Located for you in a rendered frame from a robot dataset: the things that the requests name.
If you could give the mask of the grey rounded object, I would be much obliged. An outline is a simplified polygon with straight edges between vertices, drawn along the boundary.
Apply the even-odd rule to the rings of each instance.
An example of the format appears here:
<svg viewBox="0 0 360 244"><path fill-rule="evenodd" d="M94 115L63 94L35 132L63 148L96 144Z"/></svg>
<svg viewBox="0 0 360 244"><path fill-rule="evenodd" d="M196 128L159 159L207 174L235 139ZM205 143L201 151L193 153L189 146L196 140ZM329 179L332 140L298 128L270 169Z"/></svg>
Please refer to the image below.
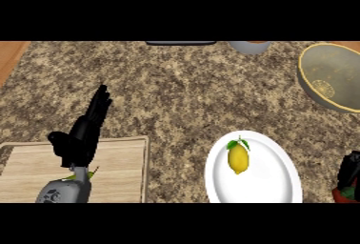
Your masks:
<svg viewBox="0 0 360 244"><path fill-rule="evenodd" d="M245 54L261 54L267 51L270 41L230 41L229 45Z"/></svg>

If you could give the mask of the dark flat appliance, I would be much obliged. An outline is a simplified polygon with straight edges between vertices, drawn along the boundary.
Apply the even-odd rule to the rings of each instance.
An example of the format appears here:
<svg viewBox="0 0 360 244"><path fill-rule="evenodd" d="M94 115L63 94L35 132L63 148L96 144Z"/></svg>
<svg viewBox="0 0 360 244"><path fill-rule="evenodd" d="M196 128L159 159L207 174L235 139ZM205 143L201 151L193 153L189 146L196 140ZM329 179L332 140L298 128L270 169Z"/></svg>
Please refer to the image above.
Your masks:
<svg viewBox="0 0 360 244"><path fill-rule="evenodd" d="M207 46L214 45L217 41L145 41L151 46Z"/></svg>

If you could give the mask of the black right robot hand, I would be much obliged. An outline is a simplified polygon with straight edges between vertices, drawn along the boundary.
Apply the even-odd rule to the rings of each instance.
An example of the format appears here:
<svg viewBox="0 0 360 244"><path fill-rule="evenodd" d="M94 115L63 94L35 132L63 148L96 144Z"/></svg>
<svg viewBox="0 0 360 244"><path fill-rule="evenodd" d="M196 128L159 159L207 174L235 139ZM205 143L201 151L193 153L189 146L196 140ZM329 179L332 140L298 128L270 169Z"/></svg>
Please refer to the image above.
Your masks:
<svg viewBox="0 0 360 244"><path fill-rule="evenodd" d="M353 151L345 157L338 172L338 189L350 187L354 177L360 172L360 152Z"/></svg>

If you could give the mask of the pale wooden cutting board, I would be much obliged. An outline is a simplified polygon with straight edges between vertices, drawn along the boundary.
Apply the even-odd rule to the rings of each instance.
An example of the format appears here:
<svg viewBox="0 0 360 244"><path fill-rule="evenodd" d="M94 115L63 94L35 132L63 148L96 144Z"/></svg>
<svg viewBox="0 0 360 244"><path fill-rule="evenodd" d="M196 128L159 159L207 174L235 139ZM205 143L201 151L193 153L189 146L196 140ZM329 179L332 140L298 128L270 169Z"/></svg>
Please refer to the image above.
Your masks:
<svg viewBox="0 0 360 244"><path fill-rule="evenodd" d="M3 143L10 147L0 173L0 202L35 202L46 183L72 172L61 167L49 142ZM146 136L102 139L90 163L90 203L145 202L149 139Z"/></svg>

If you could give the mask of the white plate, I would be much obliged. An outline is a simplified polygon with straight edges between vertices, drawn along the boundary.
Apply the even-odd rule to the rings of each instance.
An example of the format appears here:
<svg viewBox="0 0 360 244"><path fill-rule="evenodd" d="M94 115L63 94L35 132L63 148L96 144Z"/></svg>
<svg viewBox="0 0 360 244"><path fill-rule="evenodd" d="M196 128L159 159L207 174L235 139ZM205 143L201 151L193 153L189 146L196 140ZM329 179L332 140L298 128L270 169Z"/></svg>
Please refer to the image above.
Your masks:
<svg viewBox="0 0 360 244"><path fill-rule="evenodd" d="M226 144L243 138L249 144L249 168L239 174L227 165ZM303 188L292 160L280 145L260 132L235 131L208 153L205 191L211 203L301 203Z"/></svg>

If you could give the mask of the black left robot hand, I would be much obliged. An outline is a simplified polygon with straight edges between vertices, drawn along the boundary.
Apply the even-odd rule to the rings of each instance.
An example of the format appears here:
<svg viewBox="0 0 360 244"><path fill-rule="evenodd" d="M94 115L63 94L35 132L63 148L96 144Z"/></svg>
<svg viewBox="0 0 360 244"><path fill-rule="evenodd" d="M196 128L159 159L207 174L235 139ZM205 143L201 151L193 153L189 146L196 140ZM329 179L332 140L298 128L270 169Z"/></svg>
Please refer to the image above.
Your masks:
<svg viewBox="0 0 360 244"><path fill-rule="evenodd" d="M71 132L52 132L47 135L53 152L62 158L63 168L87 167L93 161L111 102L106 85L100 85Z"/></svg>

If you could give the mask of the grey bowl with yellow rim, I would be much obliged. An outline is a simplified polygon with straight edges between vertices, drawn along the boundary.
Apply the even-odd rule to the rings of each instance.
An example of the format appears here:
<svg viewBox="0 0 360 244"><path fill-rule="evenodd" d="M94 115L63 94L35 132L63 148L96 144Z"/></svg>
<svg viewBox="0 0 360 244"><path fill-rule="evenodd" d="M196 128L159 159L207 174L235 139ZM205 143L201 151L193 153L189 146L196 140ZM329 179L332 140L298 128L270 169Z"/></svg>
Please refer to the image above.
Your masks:
<svg viewBox="0 0 360 244"><path fill-rule="evenodd" d="M360 113L360 52L332 43L310 45L297 64L298 83L326 109Z"/></svg>

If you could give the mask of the yellow lemon with green leaves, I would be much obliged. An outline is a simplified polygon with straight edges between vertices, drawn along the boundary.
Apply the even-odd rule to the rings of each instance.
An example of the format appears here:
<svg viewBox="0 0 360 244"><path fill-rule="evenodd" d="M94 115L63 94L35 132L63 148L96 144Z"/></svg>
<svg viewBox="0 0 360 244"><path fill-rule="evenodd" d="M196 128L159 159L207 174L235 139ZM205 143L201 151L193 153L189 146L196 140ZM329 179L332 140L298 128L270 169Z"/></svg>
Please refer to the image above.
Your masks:
<svg viewBox="0 0 360 244"><path fill-rule="evenodd" d="M236 174L242 173L249 168L249 143L238 137L226 144L227 149L227 165Z"/></svg>

